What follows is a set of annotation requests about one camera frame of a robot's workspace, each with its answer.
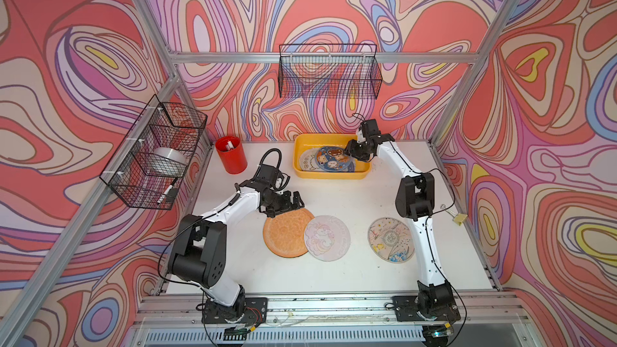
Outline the blue toast cartoon coaster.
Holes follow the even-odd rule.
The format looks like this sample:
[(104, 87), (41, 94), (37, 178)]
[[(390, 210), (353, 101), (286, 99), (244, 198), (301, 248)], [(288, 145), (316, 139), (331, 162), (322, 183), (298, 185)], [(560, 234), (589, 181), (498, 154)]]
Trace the blue toast cartoon coaster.
[(317, 166), (329, 173), (355, 172), (354, 159), (345, 154), (344, 149), (336, 146), (323, 146), (315, 154)]

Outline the orange waffle pattern coaster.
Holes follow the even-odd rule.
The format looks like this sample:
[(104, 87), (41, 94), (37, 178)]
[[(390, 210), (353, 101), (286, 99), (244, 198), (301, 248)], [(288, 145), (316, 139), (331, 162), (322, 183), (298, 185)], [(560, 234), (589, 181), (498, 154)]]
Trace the orange waffle pattern coaster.
[(283, 258), (305, 255), (308, 252), (304, 241), (305, 229), (313, 219), (314, 215), (305, 208), (267, 218), (263, 227), (266, 247)]

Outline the beige cat coaster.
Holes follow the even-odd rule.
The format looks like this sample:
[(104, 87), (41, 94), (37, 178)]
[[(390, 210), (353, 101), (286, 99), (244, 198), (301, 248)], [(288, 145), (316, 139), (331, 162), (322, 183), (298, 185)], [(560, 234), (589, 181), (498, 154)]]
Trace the beige cat coaster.
[(300, 155), (299, 167), (301, 171), (317, 172), (321, 170), (317, 162), (317, 152), (318, 148), (307, 149)]

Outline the pink unicorn coaster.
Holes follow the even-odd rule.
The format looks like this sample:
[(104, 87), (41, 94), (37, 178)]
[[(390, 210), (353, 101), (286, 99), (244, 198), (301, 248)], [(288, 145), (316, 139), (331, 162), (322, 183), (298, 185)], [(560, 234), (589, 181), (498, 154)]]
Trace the pink unicorn coaster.
[(307, 224), (304, 241), (313, 257), (324, 262), (333, 262), (347, 254), (351, 235), (348, 227), (339, 218), (320, 215)]

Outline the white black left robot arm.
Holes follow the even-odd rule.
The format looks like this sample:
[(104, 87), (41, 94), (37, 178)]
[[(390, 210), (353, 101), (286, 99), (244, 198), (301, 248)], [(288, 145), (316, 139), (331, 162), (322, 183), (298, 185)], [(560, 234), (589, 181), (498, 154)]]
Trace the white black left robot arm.
[(228, 230), (255, 211), (276, 218), (304, 208), (300, 193), (288, 191), (287, 184), (289, 175), (279, 167), (261, 164), (214, 210), (185, 216), (170, 251), (170, 273), (186, 284), (197, 284), (218, 305), (242, 304), (243, 287), (224, 273)]

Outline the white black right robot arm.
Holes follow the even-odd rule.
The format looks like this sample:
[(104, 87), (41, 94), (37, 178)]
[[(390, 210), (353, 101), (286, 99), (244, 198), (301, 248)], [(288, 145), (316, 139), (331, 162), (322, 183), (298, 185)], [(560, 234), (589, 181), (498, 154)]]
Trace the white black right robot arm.
[(377, 158), (387, 164), (399, 177), (395, 208), (401, 218), (408, 220), (419, 266), (418, 306), (430, 311), (438, 306), (456, 303), (455, 290), (443, 272), (433, 231), (435, 214), (435, 178), (429, 171), (413, 165), (399, 149), (395, 138), (380, 131), (374, 119), (360, 123), (356, 138), (350, 140), (345, 154), (370, 162)]

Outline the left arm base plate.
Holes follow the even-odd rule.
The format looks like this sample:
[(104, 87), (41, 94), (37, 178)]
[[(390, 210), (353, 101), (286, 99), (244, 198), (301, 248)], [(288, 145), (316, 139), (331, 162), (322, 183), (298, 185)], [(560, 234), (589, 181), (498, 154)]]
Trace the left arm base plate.
[(240, 297), (231, 307), (220, 305), (213, 300), (206, 300), (196, 306), (201, 313), (202, 323), (260, 325), (267, 321), (267, 297)]

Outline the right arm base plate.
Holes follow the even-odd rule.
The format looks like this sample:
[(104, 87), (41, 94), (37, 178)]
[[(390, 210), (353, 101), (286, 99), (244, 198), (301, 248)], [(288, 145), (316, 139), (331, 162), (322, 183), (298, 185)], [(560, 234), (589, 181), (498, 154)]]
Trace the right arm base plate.
[(457, 322), (462, 316), (453, 297), (430, 299), (421, 295), (393, 296), (391, 303), (399, 322)]

